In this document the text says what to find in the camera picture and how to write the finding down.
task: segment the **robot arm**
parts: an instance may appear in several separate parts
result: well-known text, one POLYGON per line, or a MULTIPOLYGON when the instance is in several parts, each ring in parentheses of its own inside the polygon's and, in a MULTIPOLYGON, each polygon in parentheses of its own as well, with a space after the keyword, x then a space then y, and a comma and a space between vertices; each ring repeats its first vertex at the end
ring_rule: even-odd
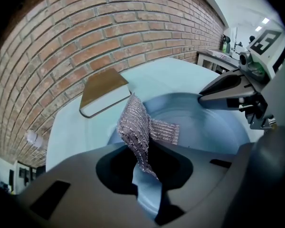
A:
POLYGON ((238 69, 209 83, 200 92, 199 103, 245 112, 251 129, 270 129, 274 118, 285 125, 285 33, 267 29, 247 49, 240 53, 238 69), (281 95, 283 103, 277 104, 281 95))

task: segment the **ceiling light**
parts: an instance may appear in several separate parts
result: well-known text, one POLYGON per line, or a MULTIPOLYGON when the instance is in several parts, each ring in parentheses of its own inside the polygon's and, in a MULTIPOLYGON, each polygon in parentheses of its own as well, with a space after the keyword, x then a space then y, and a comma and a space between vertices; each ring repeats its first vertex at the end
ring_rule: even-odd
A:
POLYGON ((265 19, 262 21, 262 23, 263 23, 263 24, 267 24, 268 21, 269 21, 269 19, 265 18, 265 19))

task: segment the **gray plastic surface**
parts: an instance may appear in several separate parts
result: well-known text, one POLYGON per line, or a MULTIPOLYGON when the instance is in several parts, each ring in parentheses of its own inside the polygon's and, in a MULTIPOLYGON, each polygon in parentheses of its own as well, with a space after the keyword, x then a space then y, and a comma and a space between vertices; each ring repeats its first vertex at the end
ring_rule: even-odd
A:
MULTIPOLYGON (((214 153, 236 154, 241 145, 249 143, 249 137, 244 127, 231 112, 205 109, 198 103, 198 97, 199 95, 188 93, 167 94, 149 100, 144 105, 152 118, 180 125, 178 141, 180 146, 214 153)), ((121 141, 117 132, 114 131, 108 144, 121 141)), ((219 167, 222 172, 217 173, 217 168, 212 165, 204 166, 204 163, 210 161, 208 160, 209 156, 206 157, 207 160, 200 162, 203 155, 194 156, 195 152, 191 151, 183 153, 186 157, 187 154, 192 155, 192 158, 197 161, 192 163, 194 177, 199 176, 205 182, 200 181, 200 185, 193 186, 186 184, 182 189, 170 191, 175 195, 171 196, 173 203, 180 204, 180 208, 184 210, 189 210, 194 203, 201 200, 202 193, 207 193, 213 188, 213 185, 227 170, 219 167), (187 188, 196 188, 197 195, 188 199, 190 202, 186 202, 186 196, 182 195, 183 192, 189 191, 187 188)), ((148 216, 154 218, 159 209, 161 199, 158 195, 161 194, 162 184, 139 168, 134 169, 133 183, 138 186, 138 202, 147 211, 148 216)))
MULTIPOLYGON (((166 144, 166 148, 186 156, 194 163, 193 174, 183 187, 168 191, 171 204, 185 211, 163 227, 220 227, 242 182, 252 144, 240 147, 236 156, 210 153, 166 144), (209 163, 211 159, 231 161, 229 169, 209 163)), ((96 174, 96 164, 123 144, 71 156, 33 181, 17 200, 45 227, 155 227, 134 195, 109 190, 96 174), (71 186, 49 220, 29 207, 56 181, 71 186)))

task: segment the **black opening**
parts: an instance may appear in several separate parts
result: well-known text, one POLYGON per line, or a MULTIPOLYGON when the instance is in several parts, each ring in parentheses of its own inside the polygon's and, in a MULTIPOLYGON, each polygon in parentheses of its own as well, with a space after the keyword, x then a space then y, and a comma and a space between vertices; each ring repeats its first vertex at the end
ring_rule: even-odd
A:
POLYGON ((218 160, 218 159, 213 159, 210 161, 211 164, 214 164, 214 165, 218 165, 218 166, 221 166, 221 167, 225 167, 225 168, 230 168, 231 166, 231 162, 228 162, 228 161, 222 161, 222 160, 218 160))
POLYGON ((49 219, 58 203, 71 186, 70 183, 57 180, 31 206, 30 209, 44 219, 49 219))
POLYGON ((275 73, 277 73, 279 67, 281 66, 281 64, 283 63, 284 60, 285 60, 285 48, 284 48, 282 54, 279 56, 278 60, 272 66, 272 68, 274 69, 275 73))
POLYGON ((11 189, 13 191, 13 186, 14 186, 14 171, 10 170, 9 171, 9 185, 11 186, 11 189))
POLYGON ((246 65, 246 58, 243 55, 239 56, 239 60, 240 60, 242 65, 246 65))
MULTIPOLYGON (((165 190, 182 187, 193 172, 188 158, 154 141, 149 142, 148 162, 165 190)), ((135 155, 125 145, 102 157, 96 165, 96 173, 112 192, 137 196, 137 187, 132 184, 136 163, 135 155)))

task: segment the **white wall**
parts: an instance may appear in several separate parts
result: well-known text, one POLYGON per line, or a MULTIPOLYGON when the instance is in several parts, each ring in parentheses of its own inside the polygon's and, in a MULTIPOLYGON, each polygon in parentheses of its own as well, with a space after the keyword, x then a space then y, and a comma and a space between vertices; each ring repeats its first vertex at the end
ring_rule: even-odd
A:
POLYGON ((206 0, 218 13, 226 28, 233 28, 243 21, 249 21, 251 16, 247 12, 257 14, 263 18, 274 20, 282 24, 276 11, 266 0, 206 0))
POLYGON ((244 48, 249 45, 250 36, 257 37, 257 32, 253 28, 238 26, 237 29, 237 44, 241 41, 244 48))
POLYGON ((10 170, 14 170, 14 166, 0 158, 0 182, 9 184, 10 170))

